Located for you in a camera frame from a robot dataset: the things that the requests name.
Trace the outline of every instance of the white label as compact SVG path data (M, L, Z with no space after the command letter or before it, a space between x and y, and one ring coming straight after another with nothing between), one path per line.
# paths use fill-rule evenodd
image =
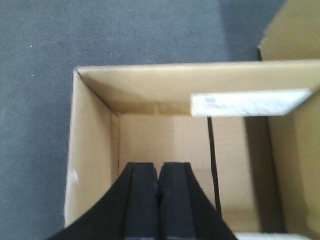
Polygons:
M309 89L192 94L194 117L284 116L307 100Z

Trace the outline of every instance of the cardboard box flap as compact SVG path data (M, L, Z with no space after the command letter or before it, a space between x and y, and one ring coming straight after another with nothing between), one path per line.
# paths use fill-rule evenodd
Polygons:
M290 0L265 32L263 60L320 58L320 1Z
M79 67L114 112L189 115L192 94L320 89L320 61Z

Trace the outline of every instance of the cardboard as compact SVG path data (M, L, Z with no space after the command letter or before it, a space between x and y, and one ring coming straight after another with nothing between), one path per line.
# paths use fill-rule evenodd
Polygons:
M267 34L270 43L278 41L272 41L278 32ZM278 51L273 46L266 50L262 43L265 60ZM264 118L214 118L213 130L222 215L230 228L261 232L267 222L271 232L280 229L279 185L287 230L319 238L319 76L320 60L77 68L65 225L88 211L128 162L152 162L158 173L164 162L190 162L215 204L208 123L190 116L191 95L308 89L314 95L306 103L270 119L273 150Z
M320 59L319 46L320 1L291 0L260 49L264 61L301 60ZM320 239L320 92L269 123L286 229Z
M158 171L163 162L191 162L213 201L206 118L160 115L189 114L194 93L316 91L319 66L319 61L289 61L78 68L74 73L66 225L99 200L127 162L153 162ZM299 81L306 75L306 81ZM222 213L233 230L258 232L261 225L243 126L242 118L213 120Z

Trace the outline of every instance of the open cardboard box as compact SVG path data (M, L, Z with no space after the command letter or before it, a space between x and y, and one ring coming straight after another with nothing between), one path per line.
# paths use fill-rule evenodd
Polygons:
M290 1L269 29L281 23L293 28L283 20L290 11L319 15L316 1L299 4ZM305 24L294 26L303 30ZM273 51L278 37L276 30L267 32L264 60L286 59L284 51ZM304 48L296 50L301 55ZM190 162L215 204L208 122L190 116L191 95L308 89L314 93L309 100L289 115L271 117L269 126L267 118L220 117L213 118L213 130L222 215L230 228L278 232L285 226L320 238L319 76L320 60L77 68L65 225L89 210L128 162L154 163L158 173L164 162Z

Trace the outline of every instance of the gray carpet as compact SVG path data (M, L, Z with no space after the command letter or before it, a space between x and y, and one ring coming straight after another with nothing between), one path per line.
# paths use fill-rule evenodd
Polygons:
M1 0L0 239L63 229L76 66L259 60L284 0Z

